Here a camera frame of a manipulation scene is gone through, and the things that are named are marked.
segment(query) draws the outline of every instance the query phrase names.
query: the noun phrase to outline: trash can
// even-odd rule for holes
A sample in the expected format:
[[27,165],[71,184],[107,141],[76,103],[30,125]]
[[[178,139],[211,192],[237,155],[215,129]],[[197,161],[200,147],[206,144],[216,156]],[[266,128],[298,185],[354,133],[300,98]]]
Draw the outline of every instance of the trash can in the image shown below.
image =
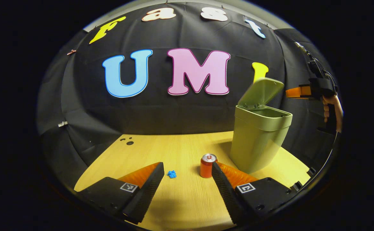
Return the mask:
[[293,115],[267,104],[284,88],[280,81],[258,79],[235,106],[230,159],[247,174],[267,166],[281,147]]

